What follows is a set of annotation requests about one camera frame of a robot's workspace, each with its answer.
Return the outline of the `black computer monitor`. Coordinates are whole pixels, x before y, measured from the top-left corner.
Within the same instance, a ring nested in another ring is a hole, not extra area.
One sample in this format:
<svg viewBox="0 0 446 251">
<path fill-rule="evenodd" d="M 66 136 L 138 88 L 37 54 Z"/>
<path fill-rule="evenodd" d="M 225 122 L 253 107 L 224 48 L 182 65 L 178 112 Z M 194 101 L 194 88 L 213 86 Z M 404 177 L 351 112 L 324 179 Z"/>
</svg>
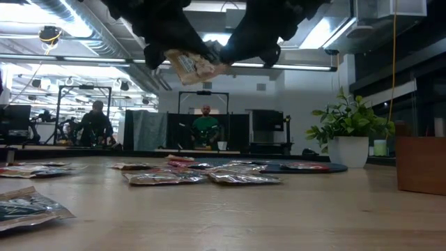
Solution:
<svg viewBox="0 0 446 251">
<path fill-rule="evenodd" d="M 22 144 L 29 138 L 30 105 L 0 105 L 0 144 Z"/>
</svg>

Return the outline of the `pale green glass jar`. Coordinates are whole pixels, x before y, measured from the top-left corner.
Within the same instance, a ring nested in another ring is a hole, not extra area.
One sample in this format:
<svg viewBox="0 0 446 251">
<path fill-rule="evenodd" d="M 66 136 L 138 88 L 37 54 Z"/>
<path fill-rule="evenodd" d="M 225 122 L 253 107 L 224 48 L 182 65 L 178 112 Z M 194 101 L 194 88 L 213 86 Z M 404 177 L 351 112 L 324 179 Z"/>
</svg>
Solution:
<svg viewBox="0 0 446 251">
<path fill-rule="evenodd" d="M 387 140 L 376 139 L 374 140 L 374 156 L 387 156 Z"/>
</svg>

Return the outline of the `long ceiling light bar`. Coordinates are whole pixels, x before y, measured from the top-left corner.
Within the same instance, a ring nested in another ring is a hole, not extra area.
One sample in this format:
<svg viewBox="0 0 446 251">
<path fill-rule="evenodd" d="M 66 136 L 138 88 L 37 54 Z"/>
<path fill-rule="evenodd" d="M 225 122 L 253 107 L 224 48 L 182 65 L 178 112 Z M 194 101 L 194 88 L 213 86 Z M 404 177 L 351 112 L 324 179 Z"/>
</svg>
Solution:
<svg viewBox="0 0 446 251">
<path fill-rule="evenodd" d="M 51 55 L 34 55 L 34 54 L 6 54 L 0 53 L 0 59 L 4 61 L 37 61 L 37 62 L 75 62 L 75 63 L 99 63 L 130 65 L 130 64 L 145 64 L 143 59 L 115 59 L 115 58 L 100 58 L 100 57 L 84 57 L 84 56 L 51 56 Z M 337 67 L 334 66 L 306 66 L 306 65 L 284 65 L 276 64 L 272 67 L 274 70 L 301 70 L 301 71 L 321 71 L 321 72 L 335 72 Z"/>
</svg>

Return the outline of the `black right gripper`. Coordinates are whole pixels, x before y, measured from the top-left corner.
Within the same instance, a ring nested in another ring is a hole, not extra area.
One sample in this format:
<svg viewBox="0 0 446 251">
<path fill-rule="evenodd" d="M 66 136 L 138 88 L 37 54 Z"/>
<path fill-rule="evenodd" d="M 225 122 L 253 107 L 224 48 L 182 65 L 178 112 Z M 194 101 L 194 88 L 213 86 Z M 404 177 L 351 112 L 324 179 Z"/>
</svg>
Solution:
<svg viewBox="0 0 446 251">
<path fill-rule="evenodd" d="M 232 64 L 260 57 L 264 67 L 279 60 L 277 41 L 290 40 L 303 20 L 310 20 L 331 0 L 247 0 L 245 16 L 220 50 L 220 61 Z"/>
</svg>

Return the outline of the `round dark blue woven placemat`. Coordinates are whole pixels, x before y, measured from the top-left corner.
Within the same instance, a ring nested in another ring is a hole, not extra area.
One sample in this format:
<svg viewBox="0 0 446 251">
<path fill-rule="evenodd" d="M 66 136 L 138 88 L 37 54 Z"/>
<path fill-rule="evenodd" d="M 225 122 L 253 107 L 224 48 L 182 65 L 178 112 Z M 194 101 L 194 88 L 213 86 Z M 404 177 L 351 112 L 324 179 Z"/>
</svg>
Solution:
<svg viewBox="0 0 446 251">
<path fill-rule="evenodd" d="M 226 159 L 226 158 L 197 158 L 196 162 L 208 163 L 213 167 L 218 167 L 221 165 L 227 165 L 232 160 L 255 160 L 255 161 L 271 161 L 271 164 L 267 165 L 266 169 L 261 171 L 263 174 L 329 174 L 329 173 L 340 173 L 347 172 L 348 167 L 340 164 L 333 164 L 331 162 L 318 162 L 327 165 L 330 169 L 327 171 L 305 171 L 305 170 L 292 170 L 283 169 L 281 164 L 289 162 L 312 162 L 306 160 L 272 160 L 272 159 Z"/>
</svg>

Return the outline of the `beige vanilla tea packet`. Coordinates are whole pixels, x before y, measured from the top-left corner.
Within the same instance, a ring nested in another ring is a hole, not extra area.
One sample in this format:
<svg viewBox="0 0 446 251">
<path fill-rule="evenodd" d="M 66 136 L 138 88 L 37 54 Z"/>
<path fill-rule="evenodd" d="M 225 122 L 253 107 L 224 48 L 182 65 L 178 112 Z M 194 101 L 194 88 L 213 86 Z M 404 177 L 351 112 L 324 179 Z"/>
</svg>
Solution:
<svg viewBox="0 0 446 251">
<path fill-rule="evenodd" d="M 205 175 L 187 172 L 126 173 L 123 177 L 130 185 L 177 185 L 200 183 L 207 179 Z"/>
<path fill-rule="evenodd" d="M 274 176 L 254 173 L 209 173 L 212 182 L 233 185 L 280 184 L 282 180 Z"/>
<path fill-rule="evenodd" d="M 205 82 L 227 71 L 230 65 L 222 63 L 216 54 L 195 54 L 183 50 L 164 53 L 183 85 Z"/>
<path fill-rule="evenodd" d="M 74 217 L 65 206 L 33 186 L 0 194 L 0 231 Z"/>
</svg>

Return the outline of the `person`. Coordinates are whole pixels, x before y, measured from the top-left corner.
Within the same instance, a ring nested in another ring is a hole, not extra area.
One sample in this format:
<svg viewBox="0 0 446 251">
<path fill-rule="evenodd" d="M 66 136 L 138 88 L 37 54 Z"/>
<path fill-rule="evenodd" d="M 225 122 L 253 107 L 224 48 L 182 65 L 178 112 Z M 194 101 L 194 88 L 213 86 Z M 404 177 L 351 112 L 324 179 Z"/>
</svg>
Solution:
<svg viewBox="0 0 446 251">
<path fill-rule="evenodd" d="M 75 127 L 75 134 L 81 131 L 80 146 L 90 147 L 94 144 L 114 144 L 113 128 L 109 118 L 103 112 L 104 103 L 96 100 L 92 110 L 85 114 Z"/>
<path fill-rule="evenodd" d="M 211 108 L 204 105 L 201 108 L 202 115 L 192 123 L 191 140 L 195 149 L 204 149 L 208 146 L 216 151 L 218 150 L 218 141 L 220 137 L 220 123 L 210 115 Z"/>
</svg>

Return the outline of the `grey fabric panel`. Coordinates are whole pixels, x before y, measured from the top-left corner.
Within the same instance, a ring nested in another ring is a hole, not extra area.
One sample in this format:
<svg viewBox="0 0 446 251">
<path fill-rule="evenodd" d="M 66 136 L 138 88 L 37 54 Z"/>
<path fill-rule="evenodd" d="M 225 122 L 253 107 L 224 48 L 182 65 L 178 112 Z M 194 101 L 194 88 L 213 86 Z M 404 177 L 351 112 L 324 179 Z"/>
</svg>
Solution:
<svg viewBox="0 0 446 251">
<path fill-rule="evenodd" d="M 133 111 L 134 150 L 154 151 L 167 143 L 167 113 Z"/>
</svg>

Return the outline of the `green plant in white pot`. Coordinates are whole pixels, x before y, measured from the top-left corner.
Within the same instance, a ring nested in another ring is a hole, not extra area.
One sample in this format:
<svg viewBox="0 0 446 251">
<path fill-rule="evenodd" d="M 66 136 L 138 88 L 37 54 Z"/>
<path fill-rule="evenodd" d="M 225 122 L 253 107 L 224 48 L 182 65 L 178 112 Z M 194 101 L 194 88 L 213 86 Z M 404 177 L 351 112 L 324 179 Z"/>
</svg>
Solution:
<svg viewBox="0 0 446 251">
<path fill-rule="evenodd" d="M 362 96 L 352 98 L 343 88 L 339 89 L 337 100 L 336 104 L 312 111 L 312 115 L 320 118 L 320 124 L 306 131 L 307 139 L 315 139 L 321 152 L 328 154 L 330 162 L 348 168 L 363 168 L 369 156 L 369 137 L 392 136 L 395 124 L 375 115 Z"/>
</svg>

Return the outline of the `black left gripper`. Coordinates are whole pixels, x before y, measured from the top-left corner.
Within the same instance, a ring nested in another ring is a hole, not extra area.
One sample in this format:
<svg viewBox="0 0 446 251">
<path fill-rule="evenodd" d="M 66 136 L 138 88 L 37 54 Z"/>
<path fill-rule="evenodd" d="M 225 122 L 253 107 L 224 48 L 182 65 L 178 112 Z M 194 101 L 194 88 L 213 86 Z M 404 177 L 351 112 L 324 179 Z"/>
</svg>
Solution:
<svg viewBox="0 0 446 251">
<path fill-rule="evenodd" d="M 167 48 L 198 54 L 217 63 L 218 57 L 202 41 L 183 12 L 191 0 L 100 1 L 114 19 L 125 19 L 132 25 L 132 32 L 146 40 L 144 57 L 148 68 L 156 69 L 166 60 Z"/>
</svg>

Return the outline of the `black partition screen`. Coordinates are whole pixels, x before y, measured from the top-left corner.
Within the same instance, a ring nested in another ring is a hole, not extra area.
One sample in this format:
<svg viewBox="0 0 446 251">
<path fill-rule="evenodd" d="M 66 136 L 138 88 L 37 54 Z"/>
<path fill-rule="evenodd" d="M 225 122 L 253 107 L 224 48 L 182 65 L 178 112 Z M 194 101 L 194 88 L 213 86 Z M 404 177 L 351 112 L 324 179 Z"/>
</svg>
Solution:
<svg viewBox="0 0 446 251">
<path fill-rule="evenodd" d="M 200 115 L 167 114 L 168 149 L 193 149 L 197 139 L 192 141 L 192 124 Z M 249 115 L 248 114 L 216 114 L 212 115 L 218 121 L 220 142 L 226 142 L 228 150 L 239 151 L 249 146 Z"/>
</svg>

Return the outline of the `black equipment cabinet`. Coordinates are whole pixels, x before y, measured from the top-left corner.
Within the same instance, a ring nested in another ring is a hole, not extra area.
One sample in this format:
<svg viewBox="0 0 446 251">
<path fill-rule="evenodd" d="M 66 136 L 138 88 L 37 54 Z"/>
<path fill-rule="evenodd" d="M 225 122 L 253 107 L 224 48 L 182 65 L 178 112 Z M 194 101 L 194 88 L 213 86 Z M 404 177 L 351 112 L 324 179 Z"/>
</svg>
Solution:
<svg viewBox="0 0 446 251">
<path fill-rule="evenodd" d="M 252 111 L 252 126 L 254 131 L 283 131 L 283 112 L 275 110 L 255 109 Z"/>
</svg>

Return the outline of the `wooden three-compartment tea box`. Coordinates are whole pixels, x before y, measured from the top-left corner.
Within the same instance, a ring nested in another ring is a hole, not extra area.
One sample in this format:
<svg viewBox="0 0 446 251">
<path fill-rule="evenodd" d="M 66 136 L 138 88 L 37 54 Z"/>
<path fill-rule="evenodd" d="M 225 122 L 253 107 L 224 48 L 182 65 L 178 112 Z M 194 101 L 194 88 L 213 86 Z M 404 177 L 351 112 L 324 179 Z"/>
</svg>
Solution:
<svg viewBox="0 0 446 251">
<path fill-rule="evenodd" d="M 446 196 L 446 137 L 415 137 L 399 121 L 395 154 L 399 190 Z"/>
</svg>

